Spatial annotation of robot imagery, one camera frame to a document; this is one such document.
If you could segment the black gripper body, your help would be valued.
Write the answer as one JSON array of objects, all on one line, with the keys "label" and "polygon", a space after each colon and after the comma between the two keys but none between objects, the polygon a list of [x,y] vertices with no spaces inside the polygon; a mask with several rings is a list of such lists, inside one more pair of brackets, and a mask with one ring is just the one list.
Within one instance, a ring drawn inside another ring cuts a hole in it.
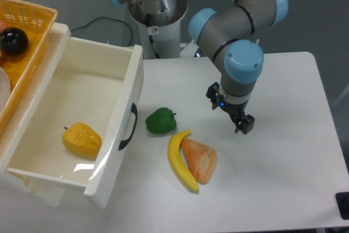
[{"label": "black gripper body", "polygon": [[233,123],[250,123],[250,117],[245,114],[245,107],[249,101],[250,94],[235,97],[228,94],[215,82],[208,87],[206,97],[212,103],[212,109],[220,108],[230,116]]}]

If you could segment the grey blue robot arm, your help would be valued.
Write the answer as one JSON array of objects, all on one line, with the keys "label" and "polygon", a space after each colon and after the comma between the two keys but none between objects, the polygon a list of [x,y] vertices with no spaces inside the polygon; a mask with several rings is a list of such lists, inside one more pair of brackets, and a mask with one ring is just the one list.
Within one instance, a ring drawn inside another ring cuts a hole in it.
[{"label": "grey blue robot arm", "polygon": [[[180,22],[187,0],[109,0],[115,7],[127,4],[140,31],[144,59],[177,58],[180,55]],[[237,132],[247,134],[254,118],[245,113],[261,74],[264,53],[249,40],[256,31],[270,27],[288,13],[288,0],[232,0],[234,6],[218,13],[198,11],[188,31],[195,44],[221,73],[221,80],[207,90],[213,108],[230,116]]]}]

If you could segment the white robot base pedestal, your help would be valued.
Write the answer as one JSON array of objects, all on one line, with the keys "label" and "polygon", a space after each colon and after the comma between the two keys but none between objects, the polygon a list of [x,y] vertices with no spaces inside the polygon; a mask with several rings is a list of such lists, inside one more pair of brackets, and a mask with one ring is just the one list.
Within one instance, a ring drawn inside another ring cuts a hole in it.
[{"label": "white robot base pedestal", "polygon": [[139,27],[144,59],[180,57],[180,23],[187,0],[132,0],[128,8]]}]

